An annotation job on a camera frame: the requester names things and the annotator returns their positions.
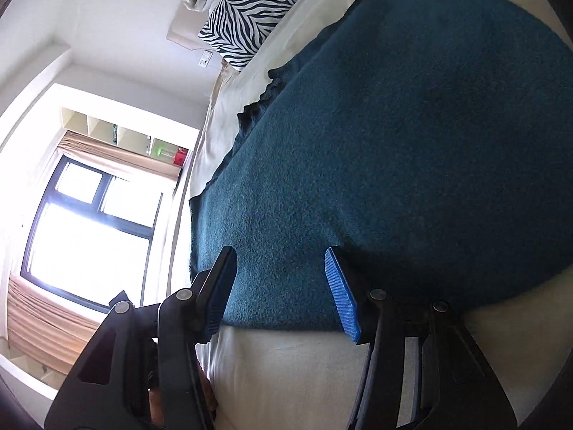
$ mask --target zebra print pillow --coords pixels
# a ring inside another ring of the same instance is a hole
[[[297,0],[220,0],[199,32],[241,71]]]

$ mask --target white bed sheet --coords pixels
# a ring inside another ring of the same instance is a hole
[[[299,0],[245,70],[239,74],[223,68],[199,138],[190,196],[203,190],[231,149],[239,129],[236,115],[259,99],[268,70],[291,59],[353,1]],[[511,1],[572,46],[546,0]],[[573,269],[505,303],[470,312],[465,321],[521,421],[545,394],[573,346]],[[342,333],[232,327],[222,327],[211,344],[198,347],[219,400],[219,430],[345,428],[365,353],[364,346],[355,346]],[[411,389],[405,386],[404,391]],[[404,419],[408,412],[402,411]]]

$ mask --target beige curtain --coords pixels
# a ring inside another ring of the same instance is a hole
[[[40,363],[68,374],[98,326],[22,277],[10,277],[8,341]]]
[[[68,130],[58,149],[68,158],[126,181],[172,190],[181,168]]]

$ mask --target metal screw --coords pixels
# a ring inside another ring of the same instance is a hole
[[[385,300],[386,298],[386,291],[384,290],[372,290],[370,292],[370,297],[373,298],[373,300]]]
[[[116,314],[125,314],[130,309],[130,303],[127,300],[122,300],[115,304],[114,310]]]
[[[434,302],[433,307],[434,307],[434,310],[436,312],[440,312],[443,314],[444,312],[446,312],[448,310],[449,306],[443,300],[439,300],[439,301]]]
[[[193,296],[192,290],[181,290],[178,291],[177,294],[175,295],[175,297],[179,300],[187,300],[190,299],[191,296]]]

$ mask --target wall socket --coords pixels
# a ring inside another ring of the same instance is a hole
[[[213,56],[213,52],[203,50],[203,55],[201,56],[201,59],[199,60],[199,66],[200,67],[207,67],[207,65],[209,64],[209,60],[211,60],[212,56]]]

